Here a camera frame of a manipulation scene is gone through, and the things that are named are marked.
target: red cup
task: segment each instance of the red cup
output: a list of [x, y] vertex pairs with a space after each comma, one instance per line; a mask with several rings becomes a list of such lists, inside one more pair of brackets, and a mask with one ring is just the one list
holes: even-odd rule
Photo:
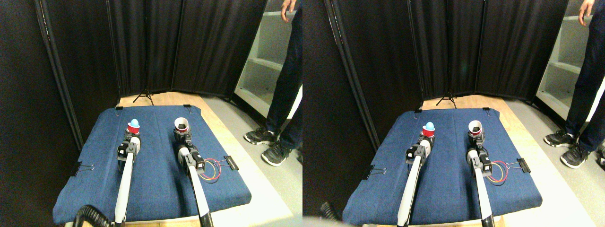
[[139, 133], [139, 128], [140, 128], [140, 127], [141, 127], [141, 126], [139, 125], [138, 127], [136, 127], [136, 128], [135, 128], [135, 127], [133, 127], [132, 125], [130, 125], [130, 122], [128, 122], [128, 128], [127, 128], [127, 130], [128, 130], [130, 133], [138, 134], [138, 133]]
[[426, 126], [426, 125], [424, 125], [424, 126], [422, 127], [422, 135], [424, 135], [424, 136], [426, 136], [426, 137], [432, 137], [432, 136], [434, 136], [434, 135], [435, 135], [435, 129], [433, 129], [433, 130], [428, 130], [428, 129], [427, 129], [427, 126]]
[[[185, 125], [185, 128], [179, 128], [180, 125]], [[189, 131], [189, 121], [184, 117], [179, 117], [174, 120], [174, 128], [181, 133]]]
[[483, 125], [480, 121], [474, 120], [468, 124], [468, 131], [471, 132], [473, 136], [479, 135], [483, 131]]

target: jeans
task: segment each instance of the jeans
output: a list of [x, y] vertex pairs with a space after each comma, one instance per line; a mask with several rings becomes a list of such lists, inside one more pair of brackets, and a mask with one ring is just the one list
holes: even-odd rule
[[[296, 95], [303, 80], [299, 73], [303, 54], [303, 31], [301, 28], [300, 17], [303, 8], [296, 11], [296, 16], [292, 20], [292, 33], [288, 43], [286, 60], [281, 69], [279, 78], [275, 85], [273, 101], [267, 114], [266, 127], [269, 131], [277, 131], [286, 121], [290, 110], [296, 100]], [[292, 116], [292, 120], [286, 125], [284, 131], [280, 134], [281, 144], [289, 149], [296, 149], [303, 141], [303, 113], [300, 107]]]
[[[567, 133], [572, 135], [580, 133], [580, 128], [588, 118], [590, 108], [605, 76], [605, 18], [603, 16], [605, 15], [602, 12], [596, 13], [590, 22], [584, 64], [578, 82], [575, 84], [574, 97], [565, 124]], [[595, 151], [604, 139], [605, 95], [601, 97], [595, 114], [580, 136], [579, 146], [585, 151]]]

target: person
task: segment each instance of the person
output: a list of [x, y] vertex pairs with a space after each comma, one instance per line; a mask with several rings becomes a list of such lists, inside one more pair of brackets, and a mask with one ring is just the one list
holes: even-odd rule
[[[290, 13], [292, 13], [295, 4], [296, 0], [284, 0], [284, 3], [281, 5], [281, 19], [284, 22], [288, 23], [290, 21], [286, 17], [286, 10], [289, 8]], [[281, 165], [288, 158], [292, 150], [297, 149], [302, 144], [303, 114], [300, 107], [296, 110], [294, 116], [292, 116], [292, 120], [286, 125], [284, 131], [280, 133], [280, 128], [290, 114], [298, 90], [303, 84], [301, 75], [299, 74], [303, 52], [303, 34], [299, 19], [302, 13], [303, 8], [299, 6], [296, 16], [292, 20], [292, 33], [290, 34], [286, 60], [275, 85], [273, 101], [269, 107], [265, 127], [257, 128], [244, 135], [244, 138], [252, 144], [264, 143], [271, 145], [269, 149], [261, 154], [261, 157], [272, 166]]]
[[[586, 26], [584, 16], [590, 16], [595, 0], [584, 0], [580, 7], [580, 24]], [[590, 123], [580, 135], [580, 129], [588, 118], [590, 108], [597, 96], [597, 91], [605, 75], [605, 18], [603, 10], [605, 1], [595, 5], [595, 14], [589, 26], [586, 55], [575, 84], [565, 129], [550, 134], [544, 141], [550, 146], [567, 146], [570, 150], [561, 156], [561, 161], [568, 167], [577, 169], [586, 161], [588, 155], [595, 151], [605, 139], [605, 96], [602, 96], [597, 110]]]

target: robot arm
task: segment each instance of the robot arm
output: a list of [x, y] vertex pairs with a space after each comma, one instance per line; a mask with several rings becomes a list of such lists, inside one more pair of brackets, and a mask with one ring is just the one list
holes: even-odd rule
[[124, 225], [126, 221], [126, 207], [128, 205], [128, 194], [130, 193], [130, 181], [132, 178], [132, 166], [135, 157], [141, 149], [141, 140], [139, 139], [139, 122], [133, 119], [124, 133], [124, 142], [118, 146], [117, 160], [119, 170], [122, 171], [122, 180], [120, 189], [117, 193], [116, 201], [116, 224]]
[[422, 133], [420, 134], [420, 138], [418, 138], [418, 143], [412, 145], [412, 147], [405, 152], [405, 162], [412, 164], [412, 168], [410, 170], [410, 175], [408, 176], [408, 181], [405, 183], [401, 203], [399, 204], [397, 226], [408, 226], [410, 222], [410, 212], [414, 202], [418, 175], [420, 173], [420, 168], [427, 160], [428, 155], [431, 154], [431, 148], [435, 141], [434, 130], [433, 123], [428, 122], [427, 125], [422, 127]]
[[212, 227], [212, 216], [210, 208], [206, 201], [206, 195], [201, 187], [200, 178], [197, 174], [204, 173], [206, 168], [204, 158], [200, 155], [199, 150], [191, 142], [191, 129], [189, 121], [184, 117], [179, 117], [174, 121], [174, 138], [178, 143], [176, 149], [178, 162], [186, 169], [191, 185], [193, 187], [195, 201], [199, 212], [200, 224], [202, 227]]
[[466, 162], [473, 169], [473, 175], [477, 180], [477, 192], [479, 194], [479, 208], [481, 209], [481, 224], [483, 227], [493, 227], [494, 217], [489, 204], [488, 191], [485, 187], [483, 177], [491, 176], [492, 165], [489, 154], [483, 147], [485, 134], [481, 122], [472, 121], [468, 125], [468, 140], [470, 148], [466, 153]]

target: black curtain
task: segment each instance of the black curtain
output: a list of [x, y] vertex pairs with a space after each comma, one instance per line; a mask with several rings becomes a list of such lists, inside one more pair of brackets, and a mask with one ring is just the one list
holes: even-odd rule
[[449, 83], [454, 95], [472, 94], [477, 78], [483, 1], [449, 0], [447, 8]]
[[0, 1], [2, 226], [53, 226], [53, 206], [78, 157], [37, 4]]
[[369, 166], [374, 149], [366, 133], [327, 16], [319, 1], [306, 1], [300, 18], [305, 98], [304, 154], [313, 157], [302, 173], [302, 214], [319, 215], [330, 202], [342, 211]]
[[266, 0], [185, 1], [172, 89], [230, 96]]
[[384, 140], [403, 112], [422, 105], [408, 1], [335, 1], [340, 34], [369, 119]]
[[121, 97], [171, 89], [183, 2], [111, 0]]
[[410, 1], [423, 98], [448, 89], [448, 38], [445, 1]]
[[147, 0], [147, 75], [152, 92], [170, 90], [183, 1]]
[[476, 92], [532, 100], [567, 0], [489, 0]]
[[483, 1], [411, 1], [423, 98], [475, 90]]
[[57, 63], [86, 141], [99, 114], [119, 101], [107, 6], [103, 1], [75, 0], [43, 4]]
[[145, 89], [145, 2], [110, 0], [120, 97]]

